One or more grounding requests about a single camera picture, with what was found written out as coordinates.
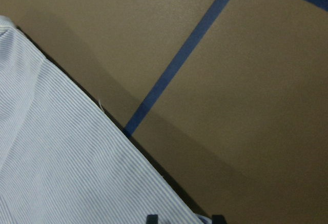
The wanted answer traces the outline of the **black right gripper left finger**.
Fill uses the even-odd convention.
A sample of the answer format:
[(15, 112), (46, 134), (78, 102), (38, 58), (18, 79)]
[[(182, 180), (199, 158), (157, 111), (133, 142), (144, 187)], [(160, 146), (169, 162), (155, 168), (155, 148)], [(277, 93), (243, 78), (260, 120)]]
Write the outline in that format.
[(146, 224), (158, 224), (158, 215), (152, 214), (146, 217)]

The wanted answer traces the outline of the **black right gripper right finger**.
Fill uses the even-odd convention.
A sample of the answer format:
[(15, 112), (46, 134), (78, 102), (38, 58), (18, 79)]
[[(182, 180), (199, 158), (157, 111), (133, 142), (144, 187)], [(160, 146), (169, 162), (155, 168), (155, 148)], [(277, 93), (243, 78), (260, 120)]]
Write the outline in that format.
[(226, 219), (223, 215), (212, 215), (212, 224), (226, 224)]

